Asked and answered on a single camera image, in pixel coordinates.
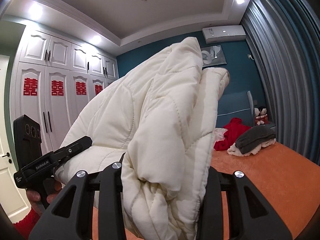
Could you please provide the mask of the red sleeve forearm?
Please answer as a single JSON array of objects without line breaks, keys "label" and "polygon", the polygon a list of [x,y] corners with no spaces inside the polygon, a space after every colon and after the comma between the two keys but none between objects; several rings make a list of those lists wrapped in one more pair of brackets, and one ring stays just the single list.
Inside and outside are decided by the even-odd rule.
[{"label": "red sleeve forearm", "polygon": [[13,226],[24,239],[29,239],[29,235],[39,219],[40,216],[31,208],[30,212],[22,220],[14,223]]}]

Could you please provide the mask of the left hand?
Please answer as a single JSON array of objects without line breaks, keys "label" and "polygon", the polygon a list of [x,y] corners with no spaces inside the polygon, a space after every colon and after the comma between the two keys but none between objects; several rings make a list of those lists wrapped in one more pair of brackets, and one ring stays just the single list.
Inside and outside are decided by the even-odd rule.
[{"label": "left hand", "polygon": [[[47,196],[47,202],[50,204],[55,197],[60,193],[62,190],[62,184],[53,179],[52,184],[49,186],[49,192],[50,194]],[[26,190],[26,196],[27,199],[31,205],[31,208],[39,215],[42,216],[43,214],[43,208],[40,207],[40,204],[42,203],[41,195],[32,189]]]}]

